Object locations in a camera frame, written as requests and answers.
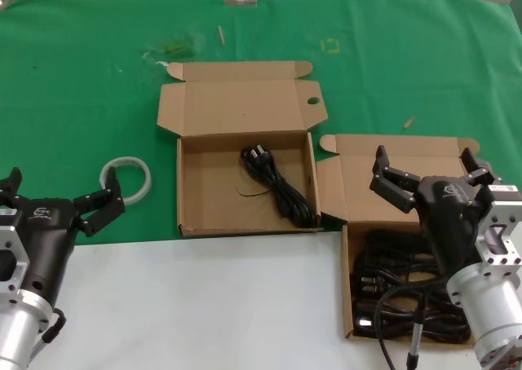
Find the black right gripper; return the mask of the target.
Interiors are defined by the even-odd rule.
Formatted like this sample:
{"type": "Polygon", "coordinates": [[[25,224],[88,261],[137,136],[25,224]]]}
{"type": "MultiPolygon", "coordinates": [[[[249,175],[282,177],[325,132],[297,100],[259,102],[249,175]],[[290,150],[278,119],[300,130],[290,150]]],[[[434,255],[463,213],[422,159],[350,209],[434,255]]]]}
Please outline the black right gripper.
{"type": "Polygon", "coordinates": [[[369,186],[403,213],[416,209],[442,273],[456,273],[475,257],[478,226],[486,210],[476,188],[503,185],[490,164],[478,159],[470,148],[463,149],[460,160],[466,171],[461,177],[420,178],[391,167],[386,148],[379,145],[369,186]]]}

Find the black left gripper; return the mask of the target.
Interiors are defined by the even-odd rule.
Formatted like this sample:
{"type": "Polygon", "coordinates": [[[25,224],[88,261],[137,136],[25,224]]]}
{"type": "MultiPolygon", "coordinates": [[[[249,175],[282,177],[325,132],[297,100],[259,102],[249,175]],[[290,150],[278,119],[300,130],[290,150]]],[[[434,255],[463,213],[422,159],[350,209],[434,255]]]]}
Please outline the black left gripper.
{"type": "Polygon", "coordinates": [[[17,210],[11,225],[29,257],[29,267],[20,287],[54,306],[78,230],[92,237],[125,212],[120,183],[116,170],[110,167],[106,188],[73,202],[19,196],[21,183],[22,173],[14,167],[0,186],[1,206],[17,210]]]}

